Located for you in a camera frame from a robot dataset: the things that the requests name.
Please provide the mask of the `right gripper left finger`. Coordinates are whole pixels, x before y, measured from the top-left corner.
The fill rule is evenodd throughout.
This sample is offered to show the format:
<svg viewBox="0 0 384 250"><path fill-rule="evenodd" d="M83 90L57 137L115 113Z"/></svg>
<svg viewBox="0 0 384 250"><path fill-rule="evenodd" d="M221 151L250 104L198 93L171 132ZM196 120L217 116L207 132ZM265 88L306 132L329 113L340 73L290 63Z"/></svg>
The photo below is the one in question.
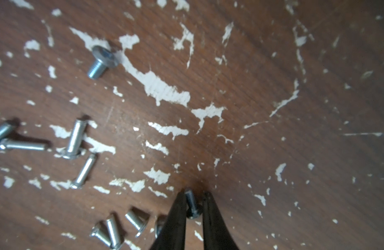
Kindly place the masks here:
<svg viewBox="0 0 384 250"><path fill-rule="evenodd" d="M177 194L160 234L150 247L151 250L185 249L186 212L186 196L181 191Z"/></svg>

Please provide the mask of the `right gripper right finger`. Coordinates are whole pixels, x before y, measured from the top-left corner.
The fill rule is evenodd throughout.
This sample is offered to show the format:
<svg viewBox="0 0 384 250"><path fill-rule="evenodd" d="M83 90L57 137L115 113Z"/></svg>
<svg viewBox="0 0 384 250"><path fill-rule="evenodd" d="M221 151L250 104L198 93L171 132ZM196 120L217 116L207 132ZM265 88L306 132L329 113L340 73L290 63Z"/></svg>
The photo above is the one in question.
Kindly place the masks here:
<svg viewBox="0 0 384 250"><path fill-rule="evenodd" d="M202 204L204 250L238 250L211 192L204 191Z"/></svg>

